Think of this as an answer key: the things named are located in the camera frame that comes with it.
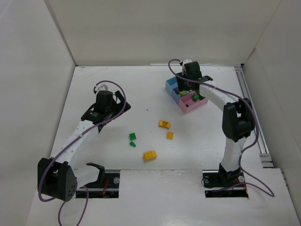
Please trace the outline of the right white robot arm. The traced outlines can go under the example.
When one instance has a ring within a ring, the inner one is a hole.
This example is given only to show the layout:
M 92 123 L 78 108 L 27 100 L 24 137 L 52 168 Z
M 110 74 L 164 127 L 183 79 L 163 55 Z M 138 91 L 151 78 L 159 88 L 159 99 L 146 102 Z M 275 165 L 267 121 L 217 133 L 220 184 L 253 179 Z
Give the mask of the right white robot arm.
M 206 188 L 230 187 L 242 176 L 239 157 L 246 139 L 254 130 L 252 104 L 249 99 L 220 91 L 209 76 L 202 76 L 198 62 L 186 59 L 179 62 L 182 71 L 177 74 L 179 91 L 193 90 L 208 98 L 222 111 L 222 131 L 226 137 L 224 156 L 217 172 L 203 173 Z

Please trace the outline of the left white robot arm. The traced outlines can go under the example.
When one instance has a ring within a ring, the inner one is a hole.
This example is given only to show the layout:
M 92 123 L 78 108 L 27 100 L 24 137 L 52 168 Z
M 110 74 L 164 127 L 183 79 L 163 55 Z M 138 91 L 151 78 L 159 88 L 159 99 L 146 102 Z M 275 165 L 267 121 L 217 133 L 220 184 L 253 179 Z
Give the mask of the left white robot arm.
M 96 101 L 82 115 L 72 136 L 59 151 L 38 163 L 38 193 L 50 200 L 68 202 L 77 189 L 93 184 L 100 186 L 105 180 L 105 168 L 89 162 L 81 168 L 76 166 L 89 142 L 98 135 L 110 121 L 131 108 L 124 91 L 98 91 Z

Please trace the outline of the dark green stepped lego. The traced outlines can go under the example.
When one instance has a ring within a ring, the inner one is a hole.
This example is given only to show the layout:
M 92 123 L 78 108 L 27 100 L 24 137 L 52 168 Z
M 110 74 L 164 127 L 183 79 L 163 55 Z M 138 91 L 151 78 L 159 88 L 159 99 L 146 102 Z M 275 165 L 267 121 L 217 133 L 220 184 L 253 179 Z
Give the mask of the dark green stepped lego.
M 204 99 L 205 97 L 201 96 L 200 94 L 198 94 L 198 100 L 202 100 Z

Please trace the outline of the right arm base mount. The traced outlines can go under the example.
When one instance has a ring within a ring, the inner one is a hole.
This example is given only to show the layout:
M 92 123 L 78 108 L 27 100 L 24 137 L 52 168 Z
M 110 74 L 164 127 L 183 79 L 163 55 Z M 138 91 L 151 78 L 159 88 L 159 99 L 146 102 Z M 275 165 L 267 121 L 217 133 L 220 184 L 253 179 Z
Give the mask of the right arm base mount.
M 230 186 L 245 182 L 242 172 L 236 176 L 224 180 L 221 178 L 217 170 L 204 170 L 202 171 L 203 178 L 202 185 L 205 188 L 206 198 L 248 198 L 248 191 L 246 185 L 238 185 L 234 188 Z

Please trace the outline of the dark green lego brick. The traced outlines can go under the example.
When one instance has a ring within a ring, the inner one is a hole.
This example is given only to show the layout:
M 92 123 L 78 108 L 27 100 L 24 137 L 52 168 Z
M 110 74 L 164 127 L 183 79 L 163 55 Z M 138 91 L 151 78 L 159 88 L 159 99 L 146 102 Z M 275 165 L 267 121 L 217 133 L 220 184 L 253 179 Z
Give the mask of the dark green lego brick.
M 193 96 L 192 100 L 193 100 L 194 102 L 198 101 L 198 95 L 195 94 L 195 95 Z

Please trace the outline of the pale green long lego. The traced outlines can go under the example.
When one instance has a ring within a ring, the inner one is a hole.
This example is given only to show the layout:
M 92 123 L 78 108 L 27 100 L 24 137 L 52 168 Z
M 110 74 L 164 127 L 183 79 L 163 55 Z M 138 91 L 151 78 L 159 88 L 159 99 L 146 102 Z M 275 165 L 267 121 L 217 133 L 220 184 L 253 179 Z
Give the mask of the pale green long lego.
M 191 90 L 188 90 L 188 91 L 181 91 L 181 92 L 179 92 L 179 94 L 178 94 L 178 96 L 179 97 L 184 97 L 185 95 L 187 95 L 187 94 L 189 94 L 191 92 Z

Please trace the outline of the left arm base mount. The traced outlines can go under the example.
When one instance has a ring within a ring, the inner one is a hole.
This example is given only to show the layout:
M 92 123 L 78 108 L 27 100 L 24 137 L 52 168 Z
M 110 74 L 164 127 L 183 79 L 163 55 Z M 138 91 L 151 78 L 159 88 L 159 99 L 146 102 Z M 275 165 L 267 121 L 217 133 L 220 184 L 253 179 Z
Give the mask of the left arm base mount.
M 119 170 L 106 170 L 104 166 L 88 163 L 74 170 L 77 179 L 76 198 L 110 199 L 119 197 Z

